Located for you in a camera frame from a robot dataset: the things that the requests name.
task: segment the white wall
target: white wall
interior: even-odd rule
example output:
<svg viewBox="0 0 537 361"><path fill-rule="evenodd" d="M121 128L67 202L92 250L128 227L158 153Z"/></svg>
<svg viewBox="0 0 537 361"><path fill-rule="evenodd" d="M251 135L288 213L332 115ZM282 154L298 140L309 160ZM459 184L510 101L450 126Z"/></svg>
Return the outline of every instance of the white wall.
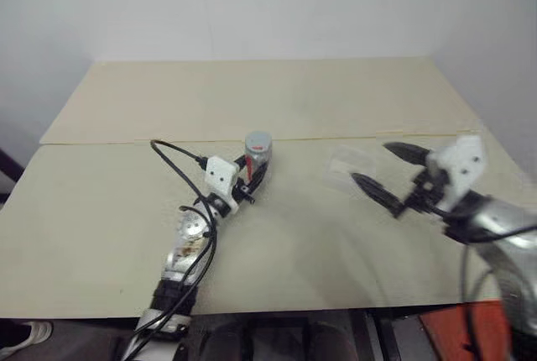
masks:
<svg viewBox="0 0 537 361"><path fill-rule="evenodd" d="M503 99L511 116L520 108L533 115L532 74L522 75L525 89L507 86L519 79L514 69L527 65L516 52L534 41L526 24L534 6L535 0L0 0L0 146L25 164L93 60L436 54L512 154L531 164L531 152L520 153L520 143L509 140L534 138L522 135L522 120L507 124L490 109L490 98ZM491 44L493 52L512 54L491 58Z"/></svg>

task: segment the shoe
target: shoe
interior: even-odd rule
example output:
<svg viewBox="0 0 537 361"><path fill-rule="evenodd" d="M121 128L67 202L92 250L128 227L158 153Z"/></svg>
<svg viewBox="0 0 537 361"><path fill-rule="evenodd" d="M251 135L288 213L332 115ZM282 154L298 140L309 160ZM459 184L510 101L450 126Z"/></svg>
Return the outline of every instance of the shoe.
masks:
<svg viewBox="0 0 537 361"><path fill-rule="evenodd" d="M16 346L0 348L0 360L6 359L18 350L22 350L32 344L42 343L52 334L52 323L50 322L25 322L23 325L30 326L29 337Z"/></svg>

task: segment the cable connector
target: cable connector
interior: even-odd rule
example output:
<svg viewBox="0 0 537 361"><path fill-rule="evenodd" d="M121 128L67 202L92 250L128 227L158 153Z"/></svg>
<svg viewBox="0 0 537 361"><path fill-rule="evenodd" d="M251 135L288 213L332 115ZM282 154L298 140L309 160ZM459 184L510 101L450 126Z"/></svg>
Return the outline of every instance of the cable connector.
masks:
<svg viewBox="0 0 537 361"><path fill-rule="evenodd" d="M208 160L209 159L207 157L197 157L196 158L196 162L198 163L200 168L202 168L203 170L207 170L207 161Z"/></svg>

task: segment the white bracket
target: white bracket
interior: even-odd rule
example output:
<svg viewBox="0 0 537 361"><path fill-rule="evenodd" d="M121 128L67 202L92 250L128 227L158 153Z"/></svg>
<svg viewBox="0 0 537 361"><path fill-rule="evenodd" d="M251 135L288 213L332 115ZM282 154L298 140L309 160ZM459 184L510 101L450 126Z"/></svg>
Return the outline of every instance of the white bracket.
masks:
<svg viewBox="0 0 537 361"><path fill-rule="evenodd" d="M218 156L207 161L205 183L212 193L218 195L232 209L232 214L238 210L238 204L233 199L232 190L237 183L239 166L234 162L227 162Z"/></svg>
<svg viewBox="0 0 537 361"><path fill-rule="evenodd" d="M470 191L486 166L487 158L478 135L461 136L455 143L427 155L427 168L432 176L439 175L442 170L449 176L444 198L437 207L451 211Z"/></svg>

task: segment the small cylinder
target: small cylinder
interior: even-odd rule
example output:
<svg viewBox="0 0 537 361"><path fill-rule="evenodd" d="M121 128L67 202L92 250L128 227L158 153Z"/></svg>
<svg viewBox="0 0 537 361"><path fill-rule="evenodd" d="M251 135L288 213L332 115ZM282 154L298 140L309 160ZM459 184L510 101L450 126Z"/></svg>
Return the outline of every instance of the small cylinder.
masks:
<svg viewBox="0 0 537 361"><path fill-rule="evenodd" d="M272 136L267 132L251 132L246 136L244 144L248 181L252 180L255 171L268 162L265 178L269 177L270 160L272 159Z"/></svg>

